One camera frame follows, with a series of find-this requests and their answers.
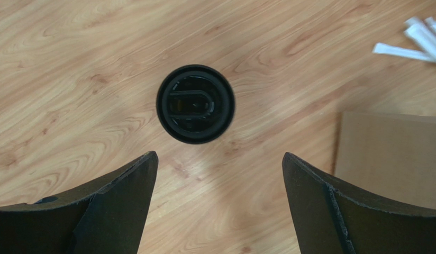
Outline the black plastic cup lid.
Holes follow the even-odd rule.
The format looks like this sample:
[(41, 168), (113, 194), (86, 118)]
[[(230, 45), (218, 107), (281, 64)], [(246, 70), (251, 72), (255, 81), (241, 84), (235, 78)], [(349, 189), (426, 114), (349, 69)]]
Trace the black plastic cup lid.
[(186, 65), (163, 80), (156, 110), (170, 136), (183, 143), (203, 144), (219, 138), (230, 126), (235, 96), (219, 71), (205, 65)]

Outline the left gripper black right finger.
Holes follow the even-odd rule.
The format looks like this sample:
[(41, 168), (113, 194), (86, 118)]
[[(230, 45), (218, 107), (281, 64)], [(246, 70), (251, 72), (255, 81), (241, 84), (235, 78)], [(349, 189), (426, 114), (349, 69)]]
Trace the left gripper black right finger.
[(374, 194), (289, 152), (282, 169), (301, 253), (436, 253), (436, 210)]

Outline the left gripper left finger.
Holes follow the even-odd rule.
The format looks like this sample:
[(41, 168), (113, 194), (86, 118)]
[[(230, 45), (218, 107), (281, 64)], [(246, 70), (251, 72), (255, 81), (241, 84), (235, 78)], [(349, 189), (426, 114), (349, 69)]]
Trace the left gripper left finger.
[(36, 203), (0, 207), (0, 253), (137, 253), (157, 169), (150, 151)]

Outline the brown paper bag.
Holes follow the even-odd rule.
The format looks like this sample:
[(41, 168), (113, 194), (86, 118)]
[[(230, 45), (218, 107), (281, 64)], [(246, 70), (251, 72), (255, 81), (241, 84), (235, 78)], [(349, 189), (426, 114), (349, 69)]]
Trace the brown paper bag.
[(377, 195), (436, 209), (436, 116), (345, 112), (334, 174)]

